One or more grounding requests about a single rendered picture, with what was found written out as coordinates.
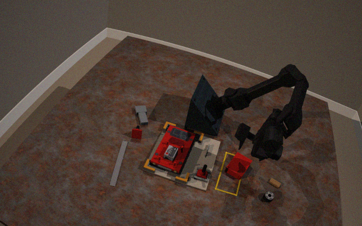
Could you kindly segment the wooden rectangular block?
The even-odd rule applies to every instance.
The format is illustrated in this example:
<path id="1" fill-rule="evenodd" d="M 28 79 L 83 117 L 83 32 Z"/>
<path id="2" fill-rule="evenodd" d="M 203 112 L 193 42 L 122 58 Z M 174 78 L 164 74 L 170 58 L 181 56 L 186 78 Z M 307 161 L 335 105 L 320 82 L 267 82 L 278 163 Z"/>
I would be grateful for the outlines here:
<path id="1" fill-rule="evenodd" d="M 275 179 L 271 178 L 269 181 L 270 184 L 274 185 L 275 187 L 279 188 L 281 183 L 276 181 Z"/>

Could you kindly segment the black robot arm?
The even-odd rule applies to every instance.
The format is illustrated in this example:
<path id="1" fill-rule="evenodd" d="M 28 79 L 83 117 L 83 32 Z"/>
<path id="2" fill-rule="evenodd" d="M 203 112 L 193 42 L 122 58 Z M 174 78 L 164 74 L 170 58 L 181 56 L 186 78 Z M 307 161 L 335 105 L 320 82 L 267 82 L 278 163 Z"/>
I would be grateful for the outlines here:
<path id="1" fill-rule="evenodd" d="M 260 160 L 267 159 L 283 145 L 283 136 L 287 139 L 302 124 L 302 106 L 309 83 L 297 67 L 288 64 L 275 77 L 250 88 L 233 89 L 229 87 L 225 90 L 224 96 L 216 95 L 212 104 L 219 114 L 230 107 L 234 111 L 243 110 L 249 107 L 250 102 L 255 98 L 281 87 L 293 86 L 295 88 L 289 104 L 285 105 L 283 110 L 273 109 L 272 114 L 263 124 L 264 135 L 258 135 L 253 139 L 252 157 Z"/>

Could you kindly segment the grey flat bar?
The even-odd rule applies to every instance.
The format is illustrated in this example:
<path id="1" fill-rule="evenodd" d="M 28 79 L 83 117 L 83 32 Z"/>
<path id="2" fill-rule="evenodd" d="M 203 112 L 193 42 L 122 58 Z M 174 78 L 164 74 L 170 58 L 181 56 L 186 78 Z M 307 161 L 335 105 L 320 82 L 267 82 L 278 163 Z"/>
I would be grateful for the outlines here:
<path id="1" fill-rule="evenodd" d="M 127 143 L 128 143 L 127 141 L 122 141 L 120 151 L 119 151 L 119 154 L 118 154 L 118 157 L 117 157 L 117 160 L 116 160 L 115 168 L 113 170 L 114 172 L 113 172 L 112 177 L 111 177 L 110 186 L 115 186 L 116 185 L 117 177 L 119 175 L 118 173 L 120 171 L 120 167 L 121 167 L 121 163 L 122 163 L 122 160 L 123 160 L 123 156 L 124 156 L 124 153 L 125 153 Z"/>

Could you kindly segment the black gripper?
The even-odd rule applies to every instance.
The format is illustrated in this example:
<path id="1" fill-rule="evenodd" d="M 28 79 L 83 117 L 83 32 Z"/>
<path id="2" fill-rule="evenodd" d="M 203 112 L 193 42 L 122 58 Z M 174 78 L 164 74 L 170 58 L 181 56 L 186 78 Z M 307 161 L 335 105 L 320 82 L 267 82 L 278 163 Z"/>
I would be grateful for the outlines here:
<path id="1" fill-rule="evenodd" d="M 240 123 L 239 126 L 238 126 L 238 129 L 237 129 L 237 132 L 235 134 L 235 137 L 237 138 L 237 140 L 240 141 L 239 143 L 239 150 L 241 149 L 242 145 L 244 144 L 245 142 L 245 139 L 248 138 L 250 140 L 253 141 L 253 139 L 258 136 L 258 135 L 264 135 L 264 129 L 263 129 L 263 126 L 258 130 L 257 134 L 254 135 L 252 134 L 250 131 L 250 127 L 247 126 L 246 124 L 244 123 Z M 273 160 L 278 160 L 281 155 L 282 155 L 282 151 L 283 151 L 283 146 L 281 145 L 279 147 L 279 149 L 273 153 L 273 155 L 270 157 L 271 159 Z"/>

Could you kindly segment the black toy car tyre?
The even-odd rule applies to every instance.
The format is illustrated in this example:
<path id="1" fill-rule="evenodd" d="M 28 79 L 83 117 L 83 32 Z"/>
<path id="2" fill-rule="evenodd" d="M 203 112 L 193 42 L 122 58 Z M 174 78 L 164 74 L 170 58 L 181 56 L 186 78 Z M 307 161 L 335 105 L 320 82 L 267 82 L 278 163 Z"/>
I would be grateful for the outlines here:
<path id="1" fill-rule="evenodd" d="M 263 199 L 265 202 L 271 202 L 274 199 L 274 193 L 271 191 L 267 191 L 264 195 L 263 195 Z"/>

